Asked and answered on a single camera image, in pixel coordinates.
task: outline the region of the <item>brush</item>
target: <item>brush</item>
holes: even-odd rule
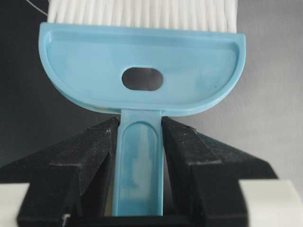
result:
[[[79,106],[121,114],[112,215],[162,215],[161,118],[229,94],[246,54],[236,20],[236,0],[50,1],[39,52],[51,82]],[[133,69],[143,82],[146,69],[158,72],[159,89],[124,85]]]

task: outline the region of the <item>gray fabric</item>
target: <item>gray fabric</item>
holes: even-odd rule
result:
[[[303,1],[239,0],[247,60],[233,91],[201,114],[175,118],[267,160],[303,197]]]

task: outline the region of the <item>oval hole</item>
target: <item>oval hole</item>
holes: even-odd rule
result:
[[[125,87],[131,90],[154,91],[161,87],[163,77],[152,68],[129,68],[122,75]]]

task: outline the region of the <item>white bristle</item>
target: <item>white bristle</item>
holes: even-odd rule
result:
[[[237,31],[238,0],[50,0],[49,23]]]

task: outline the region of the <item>gray background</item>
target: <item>gray background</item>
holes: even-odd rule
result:
[[[110,117],[52,86],[37,50],[42,21],[25,1],[0,0],[0,166]],[[303,0],[239,0],[238,32],[247,60],[234,90],[210,110],[175,119],[269,161],[303,196]]]

